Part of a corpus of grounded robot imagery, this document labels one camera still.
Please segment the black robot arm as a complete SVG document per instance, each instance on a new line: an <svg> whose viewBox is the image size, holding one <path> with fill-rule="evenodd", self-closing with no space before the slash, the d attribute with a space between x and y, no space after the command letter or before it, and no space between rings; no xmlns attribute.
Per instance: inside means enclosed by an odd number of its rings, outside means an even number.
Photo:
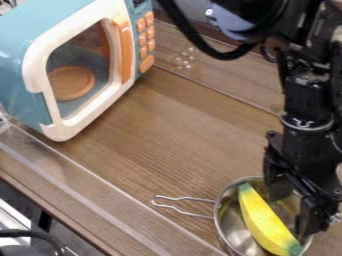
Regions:
<svg viewBox="0 0 342 256"><path fill-rule="evenodd" d="M263 177L271 201L300 194L295 233L311 235L342 204L342 0L209 0L205 16L277 65L283 131L265 135Z"/></svg>

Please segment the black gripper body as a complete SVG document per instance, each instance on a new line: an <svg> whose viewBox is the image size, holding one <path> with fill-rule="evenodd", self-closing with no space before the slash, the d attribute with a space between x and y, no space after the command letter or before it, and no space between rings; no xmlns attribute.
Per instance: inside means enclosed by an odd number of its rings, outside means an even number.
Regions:
<svg viewBox="0 0 342 256"><path fill-rule="evenodd" d="M316 196L340 202L342 181L336 167L342 163L342 153L330 134L285 127L281 133L268 131L265 139L264 157L271 157L284 169L292 190L303 197Z"/></svg>

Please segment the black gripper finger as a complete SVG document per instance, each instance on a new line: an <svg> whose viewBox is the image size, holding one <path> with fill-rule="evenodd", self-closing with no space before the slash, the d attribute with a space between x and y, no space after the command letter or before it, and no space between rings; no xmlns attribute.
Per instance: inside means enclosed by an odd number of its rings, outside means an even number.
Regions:
<svg viewBox="0 0 342 256"><path fill-rule="evenodd" d="M284 169L268 156L263 158L263 179L269 202L275 202L289 196L292 186L284 176Z"/></svg>
<svg viewBox="0 0 342 256"><path fill-rule="evenodd" d="M326 231L331 224L339 222L339 202L316 196L300 199L299 215L295 221L295 233L307 237Z"/></svg>

